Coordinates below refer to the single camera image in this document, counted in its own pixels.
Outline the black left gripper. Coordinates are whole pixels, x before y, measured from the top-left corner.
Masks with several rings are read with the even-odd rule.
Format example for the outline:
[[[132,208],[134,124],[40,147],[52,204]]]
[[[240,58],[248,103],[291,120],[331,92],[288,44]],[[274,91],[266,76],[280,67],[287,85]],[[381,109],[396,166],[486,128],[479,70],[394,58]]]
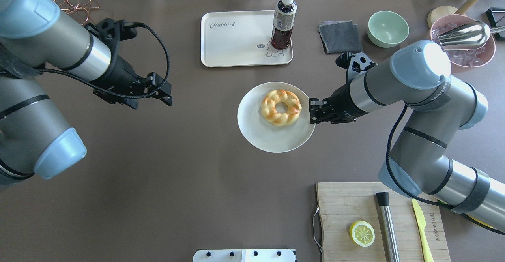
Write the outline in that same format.
[[[117,55],[115,61],[111,63],[110,68],[108,68],[102,76],[94,80],[93,84],[101,89],[116,94],[126,96],[141,94],[137,97],[138,99],[154,98],[168,106],[172,105],[172,86],[166,79],[156,73],[149,73],[147,77],[143,78],[143,86],[145,87],[146,94],[143,94],[144,90],[140,88],[140,79],[141,77],[134,72],[133,67],[122,57]],[[109,104],[119,103],[125,104],[132,109],[138,108],[137,99],[112,96],[111,94],[101,92],[97,89],[93,89],[93,94]]]

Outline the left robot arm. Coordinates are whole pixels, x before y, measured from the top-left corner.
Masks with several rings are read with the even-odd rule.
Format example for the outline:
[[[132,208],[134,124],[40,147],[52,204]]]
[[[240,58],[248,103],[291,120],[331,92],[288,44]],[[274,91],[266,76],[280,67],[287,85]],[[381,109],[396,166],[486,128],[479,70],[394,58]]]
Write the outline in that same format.
[[[161,45],[164,76],[142,77],[119,55],[121,41],[140,28]],[[1,189],[34,175],[52,179],[87,154],[39,76],[69,77],[107,103],[136,109],[143,98],[172,104],[170,68],[164,43],[144,23],[106,18],[81,25],[53,0],[1,0]]]

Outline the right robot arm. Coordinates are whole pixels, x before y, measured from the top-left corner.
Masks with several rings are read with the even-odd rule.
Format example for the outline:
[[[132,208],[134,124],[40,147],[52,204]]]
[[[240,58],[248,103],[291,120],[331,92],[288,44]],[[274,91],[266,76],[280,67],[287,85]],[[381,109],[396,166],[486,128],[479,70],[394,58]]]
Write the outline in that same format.
[[[504,234],[504,184],[476,167],[445,155],[456,131],[474,127],[486,115],[487,99],[451,75],[446,53],[420,40],[380,64],[364,53],[343,53],[336,64],[347,70],[346,84],[323,100],[310,99],[310,123],[355,122],[363,115],[402,101],[412,109],[395,144],[387,142],[379,178],[406,197],[446,208],[497,234]],[[420,199],[424,193],[436,201]]]

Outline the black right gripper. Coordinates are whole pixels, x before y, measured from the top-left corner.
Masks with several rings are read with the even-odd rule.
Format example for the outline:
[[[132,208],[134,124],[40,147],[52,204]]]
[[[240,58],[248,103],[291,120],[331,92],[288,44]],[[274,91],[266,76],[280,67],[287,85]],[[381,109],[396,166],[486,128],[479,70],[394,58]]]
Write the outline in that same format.
[[[322,112],[310,112],[310,124],[317,125],[321,122],[333,124],[342,122],[354,122],[368,112],[358,108],[352,100],[350,86],[344,85],[335,90],[333,94],[323,99],[309,98],[309,110],[321,110]]]

